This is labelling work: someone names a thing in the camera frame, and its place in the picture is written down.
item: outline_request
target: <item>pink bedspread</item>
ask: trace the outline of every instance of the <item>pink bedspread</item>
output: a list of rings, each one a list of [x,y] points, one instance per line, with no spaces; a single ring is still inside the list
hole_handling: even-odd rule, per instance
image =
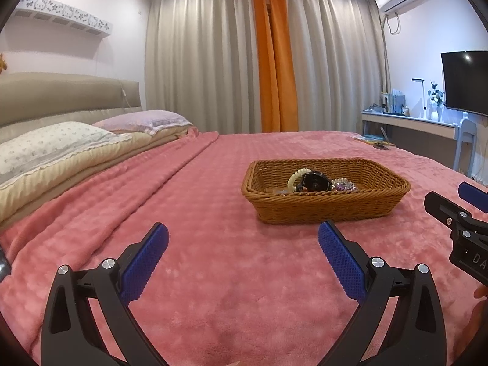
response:
[[[448,229],[427,215],[423,200],[437,191],[481,218],[457,196],[466,177],[344,133],[191,134],[98,174],[0,236],[13,260],[13,275],[0,284],[0,311],[39,360],[43,311],[57,267],[92,268],[118,257],[160,221],[170,230],[169,248],[130,308],[169,364],[315,366],[357,303],[345,296],[321,252],[317,225],[262,224],[240,188],[254,160],[357,156],[407,178],[412,191],[388,217],[338,227],[392,266],[430,266],[451,349],[476,303],[477,284],[449,263]],[[101,321],[99,308],[95,314]],[[106,324],[100,326],[120,356]],[[369,353],[386,327],[382,323]]]

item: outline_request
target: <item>metal screw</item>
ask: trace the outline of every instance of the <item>metal screw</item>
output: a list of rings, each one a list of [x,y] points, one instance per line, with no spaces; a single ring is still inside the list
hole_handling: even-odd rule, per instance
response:
[[[111,269],[114,265],[115,265],[114,259],[107,259],[107,260],[104,260],[102,263],[102,267],[105,268],[106,270]]]
[[[426,274],[429,272],[429,267],[427,267],[425,264],[419,264],[419,271],[422,274]]]
[[[381,268],[385,265],[385,261],[379,257],[375,257],[373,260],[371,260],[371,264],[373,264],[375,267]]]
[[[67,265],[62,265],[61,267],[58,268],[58,274],[59,275],[64,275],[69,271],[69,267]]]

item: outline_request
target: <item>wicker basket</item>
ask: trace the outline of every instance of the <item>wicker basket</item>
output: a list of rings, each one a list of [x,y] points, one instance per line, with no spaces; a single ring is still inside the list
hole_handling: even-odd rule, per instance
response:
[[[358,191],[277,195],[299,169],[320,171],[330,179],[347,178]],[[253,162],[242,182],[242,194],[270,224],[355,221],[388,215],[410,191],[410,183],[377,162],[361,158],[333,160],[267,160]]]

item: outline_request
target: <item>wall shelf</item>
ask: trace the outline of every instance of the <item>wall shelf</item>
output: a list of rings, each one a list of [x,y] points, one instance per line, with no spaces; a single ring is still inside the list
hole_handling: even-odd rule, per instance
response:
[[[55,0],[21,0],[13,15],[57,23],[101,38],[111,35],[113,28],[95,15]]]

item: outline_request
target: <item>lavender pillow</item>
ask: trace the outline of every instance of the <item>lavender pillow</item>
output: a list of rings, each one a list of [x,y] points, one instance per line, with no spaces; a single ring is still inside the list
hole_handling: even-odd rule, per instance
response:
[[[137,113],[123,114],[93,124],[97,128],[122,134],[144,132],[154,136],[159,131],[174,127],[192,125],[185,117],[164,110],[148,110]]]

